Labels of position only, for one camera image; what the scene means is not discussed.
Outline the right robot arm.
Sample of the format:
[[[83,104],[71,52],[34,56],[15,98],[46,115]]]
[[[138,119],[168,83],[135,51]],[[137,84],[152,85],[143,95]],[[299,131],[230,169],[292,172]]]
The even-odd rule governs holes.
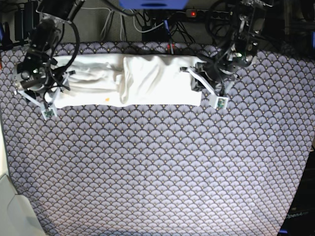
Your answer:
[[[69,67],[80,48],[79,31],[73,20],[83,4],[82,0],[43,0],[36,10],[43,18],[30,32],[24,60],[15,68],[17,92],[40,107],[45,115],[54,112],[57,96],[70,89],[68,78],[75,71],[69,70]],[[57,66],[58,62],[54,59],[64,34],[64,30],[58,27],[59,23],[69,24],[75,36],[74,52],[63,66]]]

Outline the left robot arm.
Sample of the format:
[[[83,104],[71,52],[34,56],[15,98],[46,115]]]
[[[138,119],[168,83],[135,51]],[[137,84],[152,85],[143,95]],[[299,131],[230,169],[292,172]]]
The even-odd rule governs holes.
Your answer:
[[[191,89],[213,90],[223,96],[227,79],[236,79],[236,72],[249,67],[256,59],[266,10],[273,5],[268,0],[217,0],[205,15],[205,28],[220,51],[213,57],[198,55],[191,70],[200,76],[192,78]]]

